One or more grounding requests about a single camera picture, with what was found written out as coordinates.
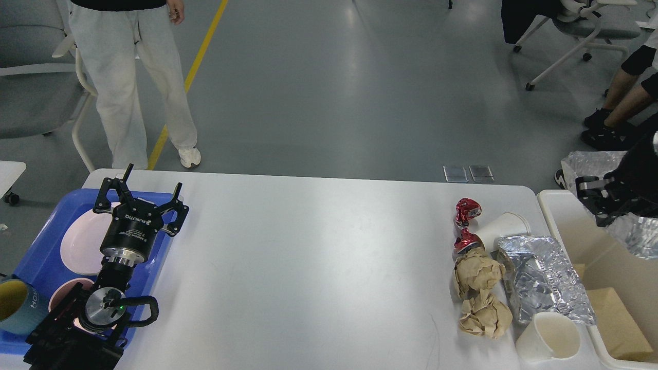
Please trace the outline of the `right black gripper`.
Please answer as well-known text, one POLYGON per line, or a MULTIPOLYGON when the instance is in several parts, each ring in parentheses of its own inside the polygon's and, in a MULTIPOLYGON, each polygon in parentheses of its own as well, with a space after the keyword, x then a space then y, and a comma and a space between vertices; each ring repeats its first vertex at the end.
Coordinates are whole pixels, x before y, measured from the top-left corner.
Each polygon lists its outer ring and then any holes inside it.
POLYGON ((656 216, 656 131, 647 133, 623 156, 615 176, 575 179, 576 196, 595 215, 598 227, 628 213, 656 216))

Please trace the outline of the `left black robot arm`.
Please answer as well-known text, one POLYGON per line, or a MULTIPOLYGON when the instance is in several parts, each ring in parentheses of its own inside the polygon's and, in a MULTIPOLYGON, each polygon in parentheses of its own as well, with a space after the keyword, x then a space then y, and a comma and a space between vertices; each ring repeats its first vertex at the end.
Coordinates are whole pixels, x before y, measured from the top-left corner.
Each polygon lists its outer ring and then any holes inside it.
POLYGON ((32 369, 114 369, 125 332, 158 319, 157 299, 134 295, 130 280, 150 260, 157 235, 175 237, 190 209, 179 198, 182 183, 161 205, 135 197, 127 185, 132 169, 101 183, 92 211, 109 214, 111 222, 99 246, 99 273, 90 288, 75 284, 28 335, 24 361, 32 369))

